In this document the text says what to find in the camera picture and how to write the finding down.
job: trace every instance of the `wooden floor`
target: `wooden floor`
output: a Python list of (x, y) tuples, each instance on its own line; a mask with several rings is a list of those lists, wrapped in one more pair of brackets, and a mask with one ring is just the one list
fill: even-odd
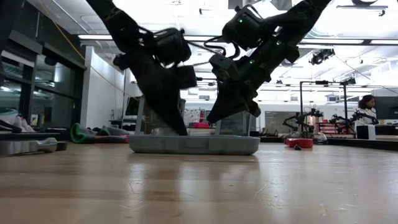
[(0, 158), (0, 223), (398, 223), (398, 153), (335, 146), (255, 156), (127, 145)]

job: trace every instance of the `dark hair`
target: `dark hair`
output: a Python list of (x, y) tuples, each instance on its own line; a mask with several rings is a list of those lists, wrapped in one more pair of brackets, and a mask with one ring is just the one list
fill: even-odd
[(361, 108), (361, 109), (363, 109), (363, 110), (365, 110), (365, 109), (371, 109), (371, 108), (368, 108), (368, 106), (366, 106), (366, 103), (369, 102), (369, 101), (371, 101), (372, 99), (374, 99), (374, 97), (373, 97), (372, 95), (364, 95), (364, 96), (362, 97), (362, 100), (360, 100), (360, 101), (358, 102), (358, 107)]

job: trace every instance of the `person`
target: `person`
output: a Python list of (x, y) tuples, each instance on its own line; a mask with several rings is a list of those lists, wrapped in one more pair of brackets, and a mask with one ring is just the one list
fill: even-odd
[[(372, 95), (365, 95), (362, 97), (362, 100), (358, 102), (358, 111), (360, 113), (364, 113), (366, 115), (377, 118), (376, 110), (374, 109), (375, 105), (376, 102), (374, 101), (374, 97)], [(355, 127), (365, 126), (369, 124), (372, 124), (371, 118), (359, 118), (357, 121), (355, 121)]]

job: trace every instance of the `ceiling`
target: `ceiling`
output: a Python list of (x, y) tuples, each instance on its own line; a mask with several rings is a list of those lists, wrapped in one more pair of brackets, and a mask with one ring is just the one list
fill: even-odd
[[(71, 34), (108, 34), (104, 24), (94, 13), (85, 0), (28, 0), (38, 9), (43, 11), (40, 1), (50, 12), (50, 17)], [(242, 2), (254, 3), (254, 6), (263, 17), (283, 13), (300, 0), (272, 0), (255, 1), (242, 0)], [(168, 27), (185, 29), (186, 35), (221, 35), (221, 30), (234, 15), (231, 5), (235, 0), (114, 0), (115, 5), (125, 10), (141, 26), (150, 30), (161, 30)], [(346, 9), (351, 7), (351, 0), (334, 0), (325, 9), (315, 27), (308, 33), (307, 38), (350, 38), (350, 39), (398, 39), (398, 28), (393, 26), (393, 21), (398, 19), (398, 2), (391, 0), (378, 0), (373, 6), (375, 9)], [(83, 41), (83, 44), (94, 45), (96, 51), (109, 61), (119, 53), (113, 41)], [(233, 47), (220, 44), (227, 48), (227, 54), (233, 54)], [(284, 63), (272, 74), (271, 84), (281, 80), (285, 84), (297, 84), (303, 80), (335, 80), (340, 81), (348, 77), (356, 77), (359, 85), (398, 85), (398, 79), (392, 78), (392, 73), (398, 61), (398, 47), (395, 46), (333, 46), (336, 55), (320, 65), (311, 65), (308, 61), (312, 53), (319, 50), (317, 46), (300, 48), (301, 58), (293, 65)], [(211, 53), (192, 47), (193, 55), (186, 64), (206, 62)], [(199, 77), (214, 78), (209, 64), (196, 68)], [(196, 95), (183, 94), (189, 98), (197, 98), (198, 95), (210, 95), (216, 97), (216, 88), (208, 87), (207, 83), (201, 83), (201, 88), (191, 91), (199, 91)], [(257, 99), (280, 98), (290, 100), (290, 95), (295, 94), (294, 88), (287, 88), (282, 94), (281, 89), (273, 90), (274, 86), (264, 84)], [(364, 95), (371, 89), (362, 89), (357, 95)], [(309, 91), (310, 98), (316, 98), (335, 93)]]

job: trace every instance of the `computer monitor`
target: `computer monitor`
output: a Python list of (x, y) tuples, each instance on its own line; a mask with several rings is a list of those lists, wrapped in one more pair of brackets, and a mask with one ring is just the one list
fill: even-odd
[(137, 116), (139, 107), (139, 98), (130, 97), (127, 100), (126, 116)]
[(398, 119), (398, 96), (377, 96), (374, 101), (377, 119)]

